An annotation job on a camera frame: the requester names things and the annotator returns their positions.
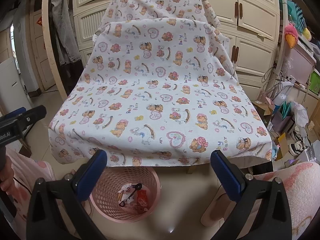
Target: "pink trash can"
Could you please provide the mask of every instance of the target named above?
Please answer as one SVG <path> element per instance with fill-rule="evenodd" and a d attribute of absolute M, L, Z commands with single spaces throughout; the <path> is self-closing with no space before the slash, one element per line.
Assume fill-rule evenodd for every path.
<path fill-rule="evenodd" d="M 149 209 L 143 214 L 123 210 L 117 200 L 118 191 L 126 183 L 142 183 L 149 189 Z M 94 187 L 90 200 L 95 209 L 105 218 L 118 223 L 132 223 L 150 215 L 160 197 L 160 181 L 150 167 L 107 167 Z"/>

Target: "metal screw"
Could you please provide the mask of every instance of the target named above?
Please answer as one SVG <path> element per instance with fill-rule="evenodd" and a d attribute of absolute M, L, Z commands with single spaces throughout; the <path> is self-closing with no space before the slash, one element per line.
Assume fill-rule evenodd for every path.
<path fill-rule="evenodd" d="M 246 178 L 247 180 L 253 180 L 253 176 L 252 176 L 250 173 L 247 173 L 247 174 L 245 175 L 245 178 Z"/>
<path fill-rule="evenodd" d="M 37 179 L 37 181 L 36 181 L 36 183 L 37 184 L 41 184 L 41 183 L 43 183 L 44 182 L 44 178 L 39 178 L 39 179 Z"/>
<path fill-rule="evenodd" d="M 276 183 L 278 183 L 278 184 L 282 183 L 282 179 L 280 179 L 279 177 L 275 177 L 275 181 L 276 181 Z"/>
<path fill-rule="evenodd" d="M 71 173 L 68 173 L 64 176 L 65 180 L 71 180 L 73 178 L 73 175 Z"/>

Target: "white plastic bag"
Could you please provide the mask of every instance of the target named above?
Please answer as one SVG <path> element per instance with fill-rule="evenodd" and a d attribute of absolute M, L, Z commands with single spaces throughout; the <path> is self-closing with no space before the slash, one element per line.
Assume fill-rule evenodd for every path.
<path fill-rule="evenodd" d="M 291 101 L 290 108 L 291 108 L 291 112 L 294 113 L 294 120 L 303 138 L 303 143 L 308 147 L 310 147 L 310 143 L 307 137 L 307 132 L 305 129 L 306 124 L 309 122 L 307 110 L 301 104 L 298 104 L 297 102 L 294 102 L 294 101 Z"/>

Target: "orange handle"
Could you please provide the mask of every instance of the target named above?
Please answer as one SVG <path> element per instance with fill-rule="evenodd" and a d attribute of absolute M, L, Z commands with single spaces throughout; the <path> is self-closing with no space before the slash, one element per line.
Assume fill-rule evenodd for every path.
<path fill-rule="evenodd" d="M 235 60 L 233 63 L 236 63 L 238 61 L 238 54 L 239 54 L 239 47 L 236 48 Z"/>
<path fill-rule="evenodd" d="M 231 62 L 235 60 L 235 52 L 236 52 L 236 46 L 232 47 L 232 54 L 231 54 Z"/>
<path fill-rule="evenodd" d="M 238 14 L 239 14 L 239 3 L 236 2 L 236 3 L 235 3 L 235 18 L 238 17 Z"/>
<path fill-rule="evenodd" d="M 239 4 L 239 8 L 240 8 L 239 17 L 240 17 L 240 19 L 242 19 L 242 17 L 243 17 L 243 6 L 242 6 L 242 3 Z"/>

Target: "green storage box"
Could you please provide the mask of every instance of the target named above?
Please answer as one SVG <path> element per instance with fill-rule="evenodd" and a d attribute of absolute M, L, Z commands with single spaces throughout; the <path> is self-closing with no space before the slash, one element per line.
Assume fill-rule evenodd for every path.
<path fill-rule="evenodd" d="M 317 95 L 320 93 L 320 74 L 316 69 L 311 73 L 309 89 Z"/>

